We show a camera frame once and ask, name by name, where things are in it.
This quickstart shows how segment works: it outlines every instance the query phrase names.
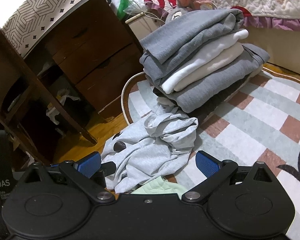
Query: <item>checkered rug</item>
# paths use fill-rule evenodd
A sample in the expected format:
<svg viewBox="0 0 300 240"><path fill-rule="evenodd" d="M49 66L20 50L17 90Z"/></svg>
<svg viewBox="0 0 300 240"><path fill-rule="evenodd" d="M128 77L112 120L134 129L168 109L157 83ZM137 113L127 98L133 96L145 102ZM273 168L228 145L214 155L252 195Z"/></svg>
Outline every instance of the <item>checkered rug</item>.
<svg viewBox="0 0 300 240"><path fill-rule="evenodd" d="M157 96L147 80L130 84L125 112L136 122L155 111ZM242 166L264 161L287 191L296 209L287 236L300 240L300 84L261 71L199 125L193 153L170 180L191 189L206 177L194 155L204 150Z"/></svg>

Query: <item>bedside table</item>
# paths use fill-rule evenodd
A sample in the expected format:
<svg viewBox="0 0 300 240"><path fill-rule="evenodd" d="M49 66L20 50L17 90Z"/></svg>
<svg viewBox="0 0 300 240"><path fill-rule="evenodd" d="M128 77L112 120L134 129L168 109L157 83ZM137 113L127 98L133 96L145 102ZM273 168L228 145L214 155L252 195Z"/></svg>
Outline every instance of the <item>bedside table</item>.
<svg viewBox="0 0 300 240"><path fill-rule="evenodd" d="M86 1L40 43L103 118L122 111L122 89L142 71L142 53L105 0Z"/></svg>

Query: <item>folded clothes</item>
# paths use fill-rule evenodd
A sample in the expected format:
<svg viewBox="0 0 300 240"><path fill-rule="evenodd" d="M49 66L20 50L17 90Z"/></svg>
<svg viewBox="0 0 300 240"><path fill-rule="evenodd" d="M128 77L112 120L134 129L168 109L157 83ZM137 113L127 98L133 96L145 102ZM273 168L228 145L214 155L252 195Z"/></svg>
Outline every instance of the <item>folded clothes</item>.
<svg viewBox="0 0 300 240"><path fill-rule="evenodd" d="M146 52L140 58L145 72L156 85L189 61L203 46L240 28L239 9L196 10L158 28L140 43Z"/></svg>
<svg viewBox="0 0 300 240"><path fill-rule="evenodd" d="M216 39L202 47L191 60L184 63L172 75L170 75L161 87L167 94L173 92L173 88L179 81L187 75L198 69L200 66L210 62L217 57L223 50L234 45L237 40L248 37L248 31L245 29L239 30L236 33L231 33Z"/></svg>
<svg viewBox="0 0 300 240"><path fill-rule="evenodd" d="M196 118L171 107L147 115L108 139L102 162L113 161L117 170L106 177L107 188L122 193L175 173L189 159L197 127Z"/></svg>
<svg viewBox="0 0 300 240"><path fill-rule="evenodd" d="M167 98L175 101L184 112L190 113L202 106L213 95L258 69L270 58L265 50L257 46L252 44L242 45L244 51L233 62L193 82L179 92L166 94L160 86L155 85L155 87ZM146 77L152 83L151 78L147 75Z"/></svg>
<svg viewBox="0 0 300 240"><path fill-rule="evenodd" d="M243 52L243 47L241 43L236 42L231 47L225 49L223 52L220 53L219 56L215 57L213 60L209 61L207 64L199 67L185 78L181 79L178 84L175 85L173 90L181 91L187 85L204 78L205 76L211 74L212 72L228 65L232 61L234 61L239 55Z"/></svg>
<svg viewBox="0 0 300 240"><path fill-rule="evenodd" d="M189 113L190 117L196 117L199 123L205 122L210 118L213 111L220 106L221 103L226 101L228 98L231 98L241 87L243 87L250 78L257 75L262 70L262 65L257 68L255 71L251 72L249 75L246 75L244 78L239 79L234 82L232 85L227 87L226 89L221 90L219 93L215 94L211 97L207 102L205 102L202 106L195 109L191 113ZM173 106L177 103L165 97L165 95L160 92L157 88L153 89L153 93L158 96L157 101L162 105Z"/></svg>

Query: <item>black device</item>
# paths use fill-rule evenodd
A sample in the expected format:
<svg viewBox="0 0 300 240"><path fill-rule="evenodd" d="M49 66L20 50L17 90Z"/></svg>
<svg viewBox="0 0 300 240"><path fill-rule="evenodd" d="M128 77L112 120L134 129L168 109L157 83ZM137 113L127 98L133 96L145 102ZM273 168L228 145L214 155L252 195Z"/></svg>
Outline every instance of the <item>black device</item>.
<svg viewBox="0 0 300 240"><path fill-rule="evenodd" d="M12 143L5 130L0 130L0 210L9 193L16 185L11 170Z"/></svg>
<svg viewBox="0 0 300 240"><path fill-rule="evenodd" d="M115 200L74 162L32 164L2 208L9 239L288 239L294 206L265 163L244 167L197 155L210 176L181 200L177 194Z"/></svg>

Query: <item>bed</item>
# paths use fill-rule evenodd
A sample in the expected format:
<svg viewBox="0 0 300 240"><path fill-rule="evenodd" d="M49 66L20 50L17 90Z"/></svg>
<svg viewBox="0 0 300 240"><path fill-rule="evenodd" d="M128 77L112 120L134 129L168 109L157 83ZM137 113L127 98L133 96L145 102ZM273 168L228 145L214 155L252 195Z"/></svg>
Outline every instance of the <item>bed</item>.
<svg viewBox="0 0 300 240"><path fill-rule="evenodd" d="M244 41L267 50L269 62L300 74L300 0L212 0L217 8L239 8L249 37ZM176 0L145 0L166 14Z"/></svg>

